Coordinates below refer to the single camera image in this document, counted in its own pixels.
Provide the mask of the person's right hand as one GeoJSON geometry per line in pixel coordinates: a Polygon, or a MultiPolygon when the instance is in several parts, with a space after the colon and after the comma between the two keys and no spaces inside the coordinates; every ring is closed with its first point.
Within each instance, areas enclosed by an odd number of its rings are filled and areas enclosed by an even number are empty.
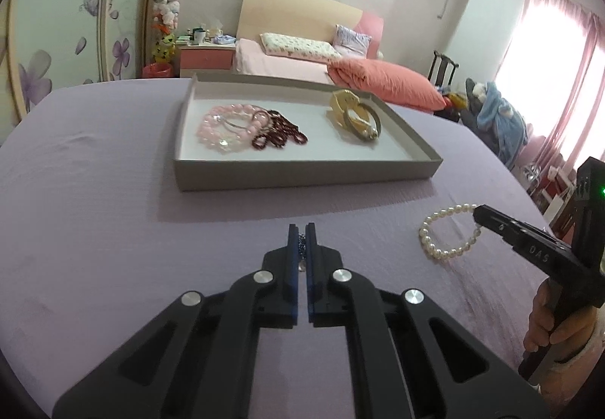
{"type": "Polygon", "coordinates": [[[601,309],[587,306],[573,313],[562,323],[556,324],[554,313],[548,308],[552,299],[550,284],[544,280],[533,298],[523,346],[524,351],[536,352],[548,344],[560,345],[556,360],[564,362],[578,355],[586,347],[603,312],[601,309]]]}

